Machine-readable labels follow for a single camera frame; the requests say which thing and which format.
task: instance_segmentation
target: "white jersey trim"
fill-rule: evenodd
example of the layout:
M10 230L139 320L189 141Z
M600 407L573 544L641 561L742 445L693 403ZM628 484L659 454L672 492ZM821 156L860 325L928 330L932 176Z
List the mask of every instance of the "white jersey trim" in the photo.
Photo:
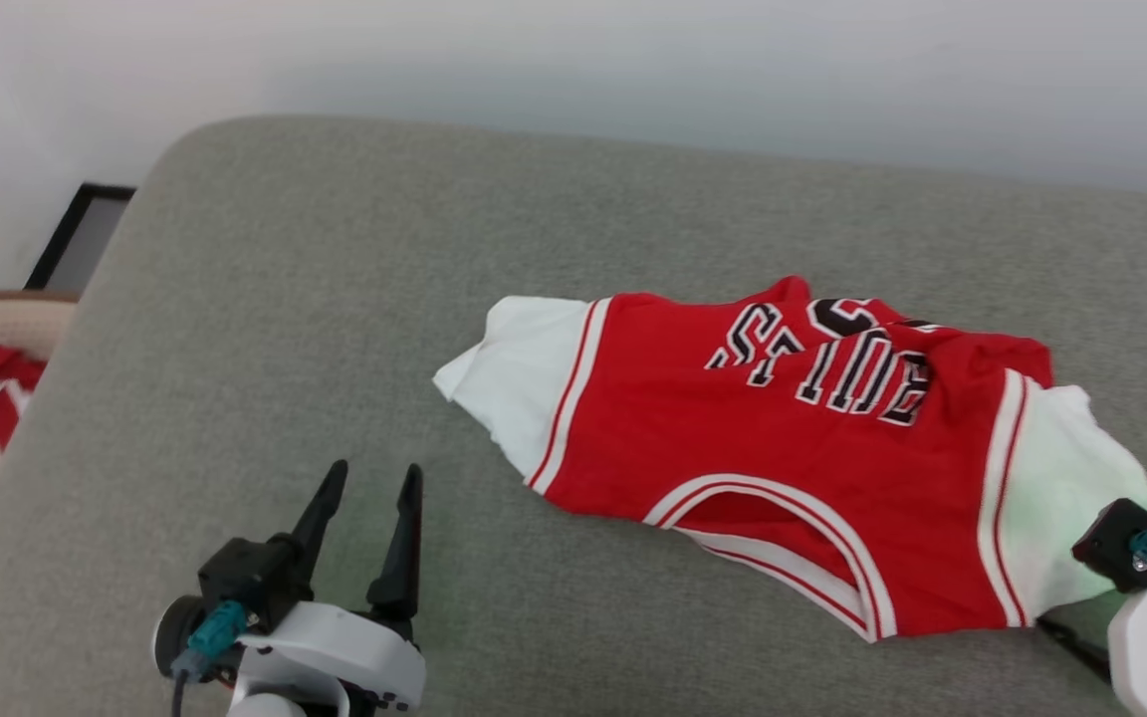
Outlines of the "white jersey trim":
M1002 559L998 527L1000 527L1002 500L1007 493L1007 471L1012 465L1015 432L1024 412L1024 377L1011 368L1005 368L1005 372L1002 398L998 404L998 413L993 416L993 430L989 439L989 453L985 457L980 519L976 521L976 546L980 548L980 561L985 568L989 585L1002 607L1002 616L1007 618L1007 626L1021 628L1028 625L1029 618L1025 617L1020 599L1012 589L1011 577L1007 576L1007 562Z
M871 640L871 632L865 621L860 621L861 595L857 589L835 577L825 568L794 551L771 544L762 539L748 539L742 536L705 533L676 528L697 543L711 555L740 562L754 568L765 576L787 583L794 590L811 600L817 607L832 614L838 622L845 623L857 634Z
M600 350L600 336L604 333L604 317L609 312L610 301L611 298L593 301L591 309L587 309L583 338L578 342L569 385L565 387L564 395L555 407L555 422L552 426L551 439L547 442L547 452L543 455L537 471L524 482L538 494L547 493L547 488L555 481L556 473L560 473L561 463L564 462L564 450L569 446L574 413L577 412L578 400L583 398L583 390L592 379L592 368L595 366L595 354Z
M866 550L865 541L860 539L860 536L857 536L857 531L852 530L852 527L845 519L841 517L841 514L834 512L829 505L817 499L813 494L805 493L795 486L780 484L777 481L742 476L736 475L736 473L716 473L716 475L693 478L692 481L684 482L680 486L676 486L674 490L670 491L670 493L665 494L663 499L654 505L654 508L649 512L649 516L646 516L643 522L649 525L663 528L663 530L670 530L670 528L673 528L679 522L679 519L686 516L689 509L696 508L699 504L711 498L711 496L720 493L756 496L756 498L768 500L778 505L778 507L787 509L794 516L801 517L804 522L816 528L826 539L832 541L834 548L841 551L843 559L846 560L849 569L852 571L852 577L857 582L857 595L859 595L860 601L857 603L859 609L855 611L856 621L851 621L850 618L850 621L843 622L852 628L857 634L864 637L866 641L874 641L896 634L896 611L892 608L892 598L888 594L887 583L883 582L883 576L880 575L879 567L875 566L869 550ZM741 536L724 537L746 539ZM738 553L736 556L724 554L720 554L720 556L728 558L729 560L739 558L739 562L747 562L746 559L748 555L743 551L738 551ZM787 572L791 577L791 580L809 583L811 591L814 591L817 594L829 595L829 593L834 593L834 590L832 590L834 580L842 582L840 577L825 571L825 569L816 566L813 562L810 562L811 567L826 572L829 579L809 582L806 580L806 575L810 571L806 570L806 567L804 570L799 570L799 563L791 562L787 556L768 555L768 558L778 560L785 558L783 562L780 563L773 562L773 560L764 560L764 562L768 562L770 566L782 572ZM791 580L782 582L795 586L797 590L797 585L793 585ZM813 598L810 591L801 592L804 593L805 598ZM836 593L833 598L837 599L841 595Z
M591 307L567 298L502 298L486 315L481 343L432 379L447 400L490 431L526 478L551 446L556 407L574 375Z
M1045 389L1029 377L1023 387L998 539L1007 579L1025 622L1033 623L1058 605L1114 589L1070 551L1114 500L1129 498L1147 509L1147 476L1139 460L1097 426L1080 388Z

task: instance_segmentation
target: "red stripe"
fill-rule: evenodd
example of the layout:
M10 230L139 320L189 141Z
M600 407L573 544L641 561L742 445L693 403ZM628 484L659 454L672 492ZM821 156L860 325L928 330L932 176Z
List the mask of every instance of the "red stripe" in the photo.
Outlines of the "red stripe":
M750 555L742 555L741 553L733 553L732 550L720 550L718 547L711 547L709 545L702 545L702 547L704 550L707 550L707 551L710 551L710 553L715 553L717 555L724 555L724 556L733 556L733 558L736 558L738 560L746 560L747 562L755 562L756 566L758 566L759 568L764 568L765 570L771 570L773 572L778 572L778 575L780 575L780 576L790 577L790 579L793 582L799 583L799 585L805 586L805 589L809 589L809 592L816 594L817 598L820 598L821 600L825 600L829 605L829 607L832 607L834 609L837 609L837 611L838 613L843 613L843 615L846 615L849 618L851 618L852 622L857 623L857 625L860 625L861 630L866 630L865 621L861 621L860 617L857 617L856 615L852 615L852 613L850 611L850 609L844 608L841 603L834 602L833 598L829 598L828 594L825 594L820 590L817 590L816 586L813 586L809 580L805 580L805 579L803 579L799 576L793 575L793 572L787 572L786 570L782 570L782 568L778 568L777 566L773 566L773 563L764 562L764 560L759 560L759 559L756 559L756 558L750 558Z
M1012 589L1012 579L1007 576L1007 568L1002 566L1002 546L998 541L998 524L1000 524L1000 519L1002 516L1002 499L1007 496L1007 476L1012 471L1012 457L1015 455L1015 441L1016 437L1021 435L1021 422L1024 420L1024 400L1029 398L1029 387L1025 385L1024 376L1021 376L1021 405L1015 413L1015 427L1012 427L1012 442L1007 445L1007 463L1002 466L1002 482L998 486L998 507L993 509L993 554L998 558L998 571L1002 576L1002 586L1007 590L1007 594L1012 598L1012 605L1015 605L1015 615L1021 618L1021 625L1030 626L1029 618L1024 616L1024 608L1021 607L1020 595L1015 594L1015 589Z
M666 512L665 516L661 517L661 521L657 521L657 524L658 525L665 525L666 521L669 521L670 517L673 516L674 513L678 509L680 509L686 502L688 502L688 500L692 499L693 496L703 493L705 490L713 489L713 486L749 486L752 490L762 490L762 491L765 491L765 493L778 496L778 498L787 501L788 504L794 505L794 507L801 509L803 513L809 514L809 516L816 517L817 522L822 523L822 525L825 525L825 527L829 528L829 530L834 531L834 536L838 537L838 540L842 541L843 547L848 548L849 554L852 554L852 562L857 563L857 571L860 571L861 579L864 580L864 584L865 584L866 593L868 593L868 595L869 595L869 599L871 599L871 609L874 613L874 637L875 638L882 638L883 637L882 623L880 623L880 618L879 618L879 602L875 602L875 600L874 600L874 590L871 586L872 585L871 577L868 575L865 575L865 567L861 566L860 560L857 560L857 551L852 550L852 546L849 545L848 540L843 538L843 533L841 531L838 531L837 528L834 528L834 525L832 525L832 523L829 523L829 521L826 521L824 517L819 516L819 514L814 513L813 509L806 507L806 505L802 505L799 501L794 500L793 498L790 498L790 496L775 493L774 491L764 489L763 486L743 484L742 482L721 481L721 482L718 482L718 484L710 484L710 485L701 486L700 489L693 491L693 493L686 494L678 504L674 505L674 507L672 509L669 509ZM809 586L810 586L810 590L813 590L813 591L817 590L817 589L813 589L813 586L811 586L811 585L809 585Z
M564 412L564 403L569 399L570 389L574 388L574 380L577 377L577 368L579 364L583 364L583 350L586 349L586 336L592 329L592 315L595 313L595 306L600 301L593 301L592 304L586 310L586 319L583 320L583 336L578 338L577 342L577 356L574 358L574 371L570 372L570 380L564 382L564 393L561 393L561 402L555 405L555 416L552 419L552 435L547 437L547 453L543 454L543 462L538 463L537 471L524 482L528 486L533 486L533 481L538 480L538 476L543 475L543 468L547 467L547 460L552 459L552 449L555 445L555 431L561 424L561 412Z

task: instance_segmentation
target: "teal connector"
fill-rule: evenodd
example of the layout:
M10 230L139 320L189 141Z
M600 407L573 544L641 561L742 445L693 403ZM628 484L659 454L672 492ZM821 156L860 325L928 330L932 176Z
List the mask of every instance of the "teal connector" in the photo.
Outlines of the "teal connector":
M188 649L171 662L171 673L187 675L187 681L196 683L210 670L220 654L226 653L237 637L245 631L245 608L235 600L226 600L206 616L201 626L188 636Z
M188 638L188 649L196 649L214 661L233 647L242 632L245 632L245 608L235 600L225 600Z

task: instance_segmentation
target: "gray fabric cushion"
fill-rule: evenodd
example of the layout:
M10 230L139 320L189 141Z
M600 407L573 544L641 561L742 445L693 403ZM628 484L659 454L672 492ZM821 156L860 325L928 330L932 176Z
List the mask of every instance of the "gray fabric cushion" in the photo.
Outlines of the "gray fabric cushion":
M1043 340L1147 466L1147 196L345 118L186 137L5 459L0 714L167 712L156 617L336 458L315 583L350 608L427 469L424 714L1121 714L1036 631L871 647L684 536L565 516L429 382L505 295L723 301L787 273ZM1116 605L1069 618L1100 638Z

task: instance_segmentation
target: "cable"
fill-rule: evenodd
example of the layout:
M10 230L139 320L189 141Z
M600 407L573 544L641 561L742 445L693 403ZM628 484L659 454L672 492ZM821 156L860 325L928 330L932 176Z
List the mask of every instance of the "cable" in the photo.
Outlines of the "cable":
M171 697L171 717L179 717L184 709L184 686L188 684L188 671L179 670L177 675L177 691Z

